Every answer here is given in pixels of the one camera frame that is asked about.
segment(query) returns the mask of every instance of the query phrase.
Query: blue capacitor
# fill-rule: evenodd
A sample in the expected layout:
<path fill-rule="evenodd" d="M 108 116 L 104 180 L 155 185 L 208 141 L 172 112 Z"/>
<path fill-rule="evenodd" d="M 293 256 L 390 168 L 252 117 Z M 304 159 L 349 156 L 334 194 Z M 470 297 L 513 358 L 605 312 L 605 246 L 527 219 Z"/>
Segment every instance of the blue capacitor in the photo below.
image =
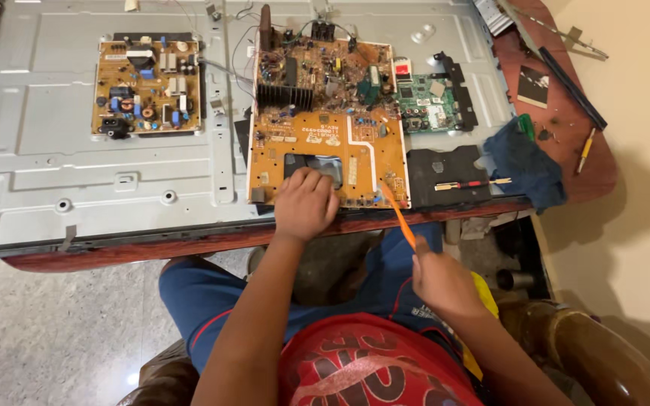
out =
<path fill-rule="evenodd" d="M 143 79 L 154 79 L 155 78 L 155 70 L 154 69 L 142 69 L 142 70 L 140 70 L 140 75 L 142 75 Z"/>

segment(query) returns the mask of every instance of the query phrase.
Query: wall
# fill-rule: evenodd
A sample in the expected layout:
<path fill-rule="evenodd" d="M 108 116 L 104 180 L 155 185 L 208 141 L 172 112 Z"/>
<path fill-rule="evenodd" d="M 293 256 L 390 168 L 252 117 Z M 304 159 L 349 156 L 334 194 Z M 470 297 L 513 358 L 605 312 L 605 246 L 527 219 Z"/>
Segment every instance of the wall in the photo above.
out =
<path fill-rule="evenodd" d="M 650 359 L 650 2 L 544 2 L 562 31 L 575 25 L 610 55 L 571 59 L 609 122 L 620 170 L 609 196 L 540 217 L 546 266 L 557 295 L 600 315 Z"/>

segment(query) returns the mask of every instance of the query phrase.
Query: wooden table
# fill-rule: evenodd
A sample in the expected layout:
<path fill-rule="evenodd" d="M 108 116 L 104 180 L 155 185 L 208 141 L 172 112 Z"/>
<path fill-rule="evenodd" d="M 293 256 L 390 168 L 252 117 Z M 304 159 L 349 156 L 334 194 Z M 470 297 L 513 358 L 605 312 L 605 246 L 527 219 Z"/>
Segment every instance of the wooden table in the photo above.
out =
<path fill-rule="evenodd" d="M 512 0 L 511 3 L 533 17 L 555 26 L 550 12 L 540 0 Z M 581 87 L 560 37 L 530 20 L 521 18 L 521 21 L 536 44 L 539 47 L 545 46 L 548 48 L 565 72 Z M 554 79 L 550 81 L 548 89 L 547 109 L 538 108 L 516 99 L 515 89 L 518 89 L 521 65 L 541 72 L 548 72 L 549 70 L 543 62 L 528 59 L 525 56 L 520 49 L 519 36 L 515 30 L 510 30 L 496 38 L 494 51 L 501 61 L 501 69 L 506 77 L 508 87 L 511 89 L 509 92 L 510 101 L 514 103 L 518 114 L 530 114 L 533 121 L 546 124 L 546 127 L 557 135 L 557 140 L 560 143 L 553 138 L 547 141 L 537 141 L 537 143 L 553 160 L 561 165 L 563 184 L 568 193 L 568 203 L 588 201 L 608 194 L 616 184 L 617 169 L 603 134 L 596 133 L 588 162 L 583 168 L 583 172 L 575 176 L 574 172 L 583 143 L 585 143 L 592 127 L 588 116 L 573 102 L 565 88 L 555 80 L 552 74 L 550 76 Z M 550 123 L 554 117 L 557 118 L 559 124 Z M 408 223 L 416 224 L 462 217 L 497 215 L 530 207 L 531 205 L 525 198 L 495 198 L 476 207 L 448 208 L 425 213 L 411 212 L 407 213 L 405 217 Z M 324 235 L 355 233 L 357 231 L 378 230 L 396 226 L 398 226 L 398 222 L 394 217 L 385 220 L 336 220 Z M 249 227 L 242 233 L 208 235 L 197 241 L 158 241 L 143 244 L 115 245 L 95 248 L 81 254 L 53 252 L 10 256 L 5 258 L 4 261 L 19 270 L 31 272 L 73 272 L 134 261 L 264 245 L 270 241 L 274 232 L 275 226 Z"/>

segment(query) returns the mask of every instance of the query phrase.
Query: tiled floor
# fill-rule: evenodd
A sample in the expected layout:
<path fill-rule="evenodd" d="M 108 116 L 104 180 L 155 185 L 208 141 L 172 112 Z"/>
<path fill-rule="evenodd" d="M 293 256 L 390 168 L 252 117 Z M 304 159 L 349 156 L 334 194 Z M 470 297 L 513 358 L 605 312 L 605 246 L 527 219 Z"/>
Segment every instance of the tiled floor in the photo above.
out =
<path fill-rule="evenodd" d="M 334 282 L 334 271 L 346 266 L 348 256 L 371 236 L 314 242 L 303 257 L 296 286 L 310 295 L 313 286 Z M 460 248 L 450 247 L 483 275 L 511 261 L 488 238 L 464 241 Z M 331 255 L 334 249 L 337 260 Z M 249 251 L 208 259 L 242 277 Z M 0 405 L 108 405 L 136 387 L 140 366 L 179 338 L 159 300 L 164 263 L 34 274 L 0 262 Z"/>

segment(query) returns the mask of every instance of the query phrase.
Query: orange circuit board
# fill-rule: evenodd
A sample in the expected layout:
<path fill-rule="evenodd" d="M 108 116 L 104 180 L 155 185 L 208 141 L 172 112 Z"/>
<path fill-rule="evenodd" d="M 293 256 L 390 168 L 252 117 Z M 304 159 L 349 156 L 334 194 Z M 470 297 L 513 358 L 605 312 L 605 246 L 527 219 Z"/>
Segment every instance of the orange circuit board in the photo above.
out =
<path fill-rule="evenodd" d="M 100 44 L 92 134 L 193 132 L 200 123 L 200 71 L 195 41 L 167 37 Z"/>
<path fill-rule="evenodd" d="M 276 45 L 254 56 L 248 200 L 272 205 L 284 178 L 308 166 L 333 176 L 343 208 L 390 208 L 380 182 L 409 208 L 391 46 L 272 34 Z"/>

